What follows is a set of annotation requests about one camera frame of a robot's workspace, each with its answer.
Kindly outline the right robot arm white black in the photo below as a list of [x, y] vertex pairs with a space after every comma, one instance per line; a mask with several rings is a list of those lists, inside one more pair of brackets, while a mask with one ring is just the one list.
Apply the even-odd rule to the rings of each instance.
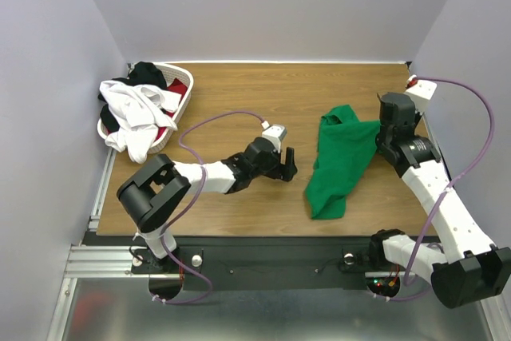
[[403, 266], [430, 284], [447, 308], [500, 295], [510, 277], [510, 249], [499, 248], [475, 223], [448, 182], [438, 151], [415, 133], [424, 97], [386, 93], [380, 101], [378, 149], [426, 212], [442, 249], [412, 240], [398, 229], [380, 230], [370, 239], [373, 268]]

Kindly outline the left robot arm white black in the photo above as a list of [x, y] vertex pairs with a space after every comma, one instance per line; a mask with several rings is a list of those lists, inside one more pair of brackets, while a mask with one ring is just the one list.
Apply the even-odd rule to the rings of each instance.
[[243, 152], [204, 165], [174, 162], [158, 154], [117, 190], [117, 199], [148, 246], [150, 263], [159, 272], [170, 272], [178, 254], [169, 217], [187, 194], [195, 203], [202, 192], [236, 193], [259, 176], [289, 182], [296, 173], [292, 147], [286, 148], [281, 161], [273, 142], [257, 137]]

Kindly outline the white t shirt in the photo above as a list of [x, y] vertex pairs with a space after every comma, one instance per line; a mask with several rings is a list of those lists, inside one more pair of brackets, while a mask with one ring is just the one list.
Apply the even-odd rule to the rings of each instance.
[[167, 113], [177, 110], [178, 93], [155, 85], [129, 86], [114, 80], [103, 81], [99, 90], [119, 124], [119, 129], [105, 138], [105, 144], [120, 153], [127, 151], [131, 161], [146, 161], [160, 128], [177, 130]]

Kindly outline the green t shirt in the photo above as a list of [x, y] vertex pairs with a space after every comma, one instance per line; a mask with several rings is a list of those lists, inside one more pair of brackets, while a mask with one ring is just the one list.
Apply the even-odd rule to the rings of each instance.
[[350, 105], [321, 116], [313, 173], [305, 189], [313, 220], [342, 218], [347, 197], [374, 155], [380, 123], [361, 121]]

